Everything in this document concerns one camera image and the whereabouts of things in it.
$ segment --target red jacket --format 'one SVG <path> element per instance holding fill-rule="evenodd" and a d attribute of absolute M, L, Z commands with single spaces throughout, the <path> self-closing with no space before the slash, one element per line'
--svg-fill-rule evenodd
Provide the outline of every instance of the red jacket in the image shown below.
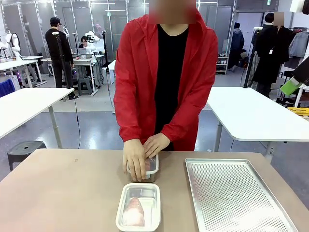
<path fill-rule="evenodd" d="M 154 135 L 158 53 L 157 25 L 149 23 L 148 15 L 125 26 L 117 51 L 114 97 L 119 134 L 124 142 L 138 138 L 145 143 Z M 189 25 L 177 112 L 162 130 L 176 151 L 195 148 L 198 115 L 214 83 L 217 58 L 217 36 L 196 11 L 196 23 Z"/>

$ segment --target gray jacket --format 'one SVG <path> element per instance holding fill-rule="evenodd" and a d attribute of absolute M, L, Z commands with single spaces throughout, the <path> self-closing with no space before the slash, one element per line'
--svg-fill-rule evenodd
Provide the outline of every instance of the gray jacket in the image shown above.
<path fill-rule="evenodd" d="M 289 47 L 290 58 L 304 58 L 308 45 L 309 32 L 297 33 Z"/>

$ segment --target perforated tray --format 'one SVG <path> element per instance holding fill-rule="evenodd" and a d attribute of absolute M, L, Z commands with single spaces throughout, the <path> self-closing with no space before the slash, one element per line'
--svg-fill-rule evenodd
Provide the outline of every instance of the perforated tray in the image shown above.
<path fill-rule="evenodd" d="M 297 232 L 248 160 L 186 159 L 200 232 Z"/>

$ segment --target green object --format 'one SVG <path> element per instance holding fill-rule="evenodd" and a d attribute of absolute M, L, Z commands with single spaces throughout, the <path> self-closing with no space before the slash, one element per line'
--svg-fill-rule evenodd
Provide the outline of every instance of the green object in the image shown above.
<path fill-rule="evenodd" d="M 285 83 L 284 86 L 282 86 L 280 89 L 281 91 L 286 95 L 291 95 L 295 92 L 303 83 L 300 83 L 296 81 L 294 78 L 289 80 L 287 83 Z"/>

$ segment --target brown table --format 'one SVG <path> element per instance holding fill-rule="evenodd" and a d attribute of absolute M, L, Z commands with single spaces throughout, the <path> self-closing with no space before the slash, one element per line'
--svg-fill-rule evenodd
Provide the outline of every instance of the brown table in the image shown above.
<path fill-rule="evenodd" d="M 248 159 L 299 232 L 309 211 L 258 153 L 165 152 L 155 182 L 161 191 L 158 232 L 197 232 L 185 158 Z M 0 182 L 1 232 L 118 232 L 122 151 L 39 149 Z"/>

